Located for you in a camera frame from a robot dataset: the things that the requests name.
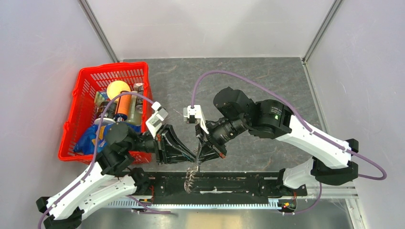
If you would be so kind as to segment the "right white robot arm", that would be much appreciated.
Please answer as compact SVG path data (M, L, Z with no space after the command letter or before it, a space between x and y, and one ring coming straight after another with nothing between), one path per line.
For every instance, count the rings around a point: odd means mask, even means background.
M358 165L352 162L350 150L358 152L358 141L334 138L300 121L290 108L277 100L254 102L241 90L222 89L213 100L222 114L217 121L207 121L199 105L183 110L184 121L196 125L200 141L199 161L224 158L225 145L243 132L291 144L311 155L308 161L282 169L276 190L288 195L301 185L318 181L340 186L358 177Z

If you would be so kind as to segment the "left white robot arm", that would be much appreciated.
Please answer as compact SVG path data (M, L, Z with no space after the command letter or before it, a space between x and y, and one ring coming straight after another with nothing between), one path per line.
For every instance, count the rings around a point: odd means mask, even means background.
M196 155L176 136L171 125L149 132L136 133L127 123L107 127L106 144L96 152L89 167L71 184L52 197L36 201L42 216L38 228L75 229L89 215L114 199L150 190L150 179L142 168L127 170L135 160L131 151L156 155L159 162L174 164L195 162Z

